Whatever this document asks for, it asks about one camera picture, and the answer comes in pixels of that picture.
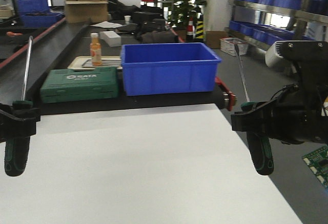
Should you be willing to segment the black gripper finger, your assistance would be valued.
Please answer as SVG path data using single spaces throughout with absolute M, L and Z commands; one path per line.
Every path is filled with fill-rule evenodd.
M 36 134 L 40 109 L 31 104 L 1 104 L 1 142 Z

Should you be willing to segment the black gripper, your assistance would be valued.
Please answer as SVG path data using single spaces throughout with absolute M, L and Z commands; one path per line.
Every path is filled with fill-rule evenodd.
M 294 40 L 280 47 L 292 63 L 296 84 L 277 99 L 250 101 L 231 115 L 233 131 L 271 133 L 279 125 L 291 144 L 327 143 L 327 43 Z

